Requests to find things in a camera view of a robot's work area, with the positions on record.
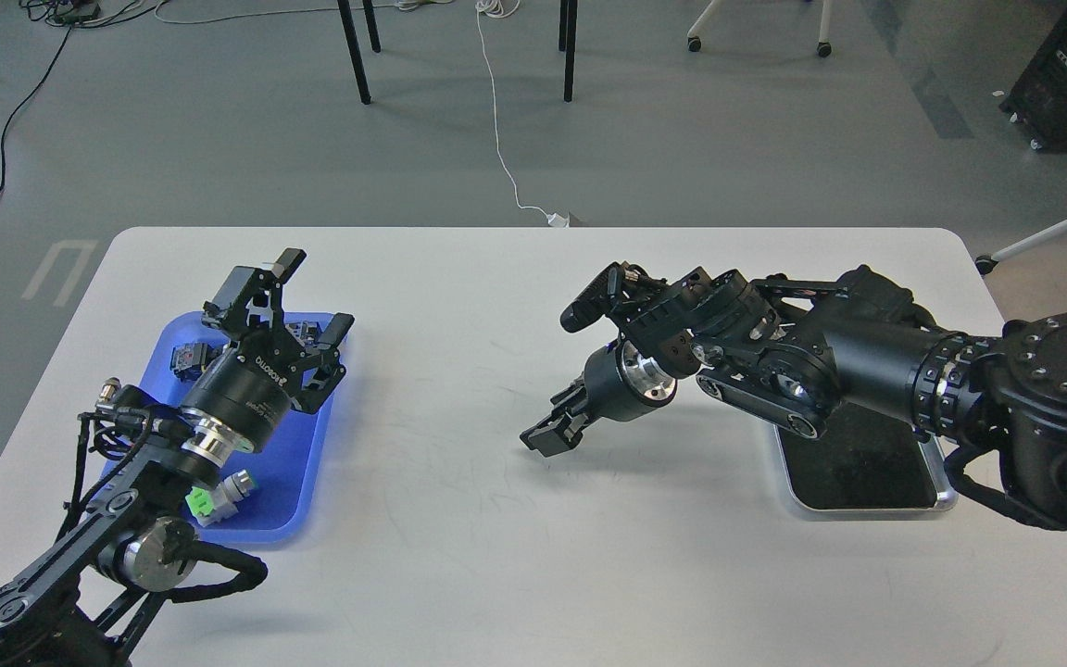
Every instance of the white table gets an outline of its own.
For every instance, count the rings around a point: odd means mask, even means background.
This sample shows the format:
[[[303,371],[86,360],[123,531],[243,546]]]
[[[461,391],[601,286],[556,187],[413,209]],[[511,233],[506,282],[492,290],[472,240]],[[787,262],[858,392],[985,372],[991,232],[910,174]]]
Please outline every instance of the white table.
[[[252,550],[257,590],[166,605],[137,666],[1067,664],[1067,535],[965,498],[936,520],[806,520],[768,428],[694,383],[552,460],[516,438],[614,336],[558,328],[610,261],[670,280],[867,263],[943,324],[998,334],[943,231],[132,228],[0,460],[0,586],[51,543],[102,378],[136,381],[166,321],[285,245],[309,253],[285,307],[356,317],[313,512]],[[81,588],[90,615],[117,591]]]

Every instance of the white cable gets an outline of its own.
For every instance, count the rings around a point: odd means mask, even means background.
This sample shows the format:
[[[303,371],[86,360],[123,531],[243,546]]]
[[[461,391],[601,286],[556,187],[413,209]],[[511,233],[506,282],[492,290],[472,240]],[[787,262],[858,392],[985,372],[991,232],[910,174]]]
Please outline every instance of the white cable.
[[[551,215],[545,212],[545,208],[525,206],[522,204],[521,195],[516,193],[516,178],[513,178],[513,173],[509,171],[509,166],[505,164],[505,157],[500,155],[500,120],[498,117],[498,113],[496,113],[496,77],[492,74],[492,63],[488,62],[488,48],[483,45],[483,29],[480,26],[480,16],[482,14],[482,16],[504,18],[509,16],[509,14],[516,12],[516,5],[513,5],[513,9],[509,10],[509,13],[504,13],[504,9],[500,9],[499,14],[488,13],[490,11],[490,7],[488,7],[489,5],[499,7],[500,0],[475,1],[475,30],[477,30],[480,34],[480,52],[483,53],[483,64],[488,67],[488,80],[492,81],[492,131],[496,136],[496,157],[500,160],[500,169],[505,170],[505,173],[509,175],[509,182],[512,182],[513,185],[513,200],[516,202],[516,207],[522,210],[542,211],[542,215],[544,215],[545,219],[548,221],[551,219]]]
[[[394,3],[388,4],[373,4],[375,10],[387,10],[389,7],[395,7],[401,10],[402,12],[413,12],[417,10],[423,4],[433,3],[433,4],[445,4],[450,3],[452,0],[396,0]],[[159,16],[159,10],[162,5],[170,3],[171,0],[159,0],[156,4],[156,11],[154,11],[154,16],[159,18],[160,21],[165,22],[165,25],[214,25],[214,22],[228,21],[232,18],[249,18],[249,17],[272,17],[275,14],[307,14],[313,12],[336,12],[339,7],[313,7],[307,10],[277,10],[274,12],[254,12],[250,14],[234,14],[232,17],[217,17],[217,18],[203,18],[196,21],[180,21],[175,20],[175,18],[164,18]],[[352,7],[353,10],[364,10],[361,5]]]
[[[475,13],[477,16],[483,14],[483,16],[490,18],[508,18],[513,16],[513,12],[516,12],[516,7],[521,7],[522,0],[516,0],[513,3],[513,9],[505,11],[505,5],[501,0],[475,0]]]
[[[448,4],[453,3],[456,0],[397,0],[395,4],[398,11],[401,12],[413,12],[424,4]]]
[[[110,14],[110,16],[107,17],[97,17],[97,18],[90,18],[90,20],[86,21],[77,21],[77,26],[93,27],[97,25],[106,25],[106,22],[113,22],[118,20],[118,18],[126,17],[128,12],[130,13],[130,16],[134,16],[134,14],[139,10],[143,9],[143,5],[146,3],[147,0],[130,0],[130,3],[124,5],[122,12],[117,12],[116,14]]]

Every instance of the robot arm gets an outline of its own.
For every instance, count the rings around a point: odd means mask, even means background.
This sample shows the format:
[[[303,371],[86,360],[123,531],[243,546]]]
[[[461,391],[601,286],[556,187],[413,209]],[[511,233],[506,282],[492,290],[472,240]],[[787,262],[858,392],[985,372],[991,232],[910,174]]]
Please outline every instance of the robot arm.
[[[304,257],[288,249],[269,270],[233,269],[203,317],[229,344],[181,404],[110,379],[94,412],[80,415],[77,476],[59,539],[0,587],[0,666],[122,666],[165,602],[217,599],[266,579],[259,558],[200,541],[179,510],[192,487],[216,487],[233,451],[261,451],[288,410],[315,412],[345,375],[338,346],[352,316],[340,313],[306,342],[284,325],[283,284]],[[114,447],[118,461],[82,495],[92,434],[98,447]],[[196,561],[235,575],[177,587]],[[94,618],[77,605],[90,567],[123,587]],[[126,629],[110,636],[136,607]]]
[[[802,308],[795,301],[809,301]],[[673,284],[614,264],[563,312],[578,331],[607,317],[617,339],[522,433],[543,456],[569,451],[601,417],[665,407],[676,380],[806,439],[842,402],[958,443],[944,462],[960,494],[1030,526],[1067,530],[1067,315],[1007,322],[1001,337],[939,328],[911,291],[866,266],[833,283],[746,282],[702,269]],[[1000,454],[1003,490],[966,464]]]

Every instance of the blue tray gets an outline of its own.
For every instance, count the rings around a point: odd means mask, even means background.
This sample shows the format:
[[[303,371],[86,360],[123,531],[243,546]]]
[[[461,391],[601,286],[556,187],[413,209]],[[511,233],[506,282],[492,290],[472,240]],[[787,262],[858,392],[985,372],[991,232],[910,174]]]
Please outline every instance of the blue tray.
[[[186,343],[203,340],[219,347],[228,338],[201,324],[202,313],[184,313],[162,330],[150,361],[139,384],[156,400],[178,406],[192,387],[182,383],[170,368],[171,351]],[[318,321],[323,328],[331,313],[286,313],[285,321]],[[307,518],[313,498],[315,474],[323,450],[327,422],[332,414],[335,394],[315,414],[291,411],[285,414],[262,452],[234,452],[221,470],[221,477],[249,470],[257,490],[237,503],[237,514],[200,529],[200,536],[221,544],[267,544],[292,536]],[[187,510],[184,515],[195,524]]]

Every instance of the chair wheel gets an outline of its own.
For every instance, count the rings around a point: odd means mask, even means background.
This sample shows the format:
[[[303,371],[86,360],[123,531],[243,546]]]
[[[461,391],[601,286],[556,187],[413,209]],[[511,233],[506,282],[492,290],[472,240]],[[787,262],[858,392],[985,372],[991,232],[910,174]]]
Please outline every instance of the chair wheel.
[[[978,255],[974,257],[974,269],[978,270],[978,275],[989,274],[990,271],[994,270],[994,267],[999,266],[999,263],[992,260],[990,255]]]

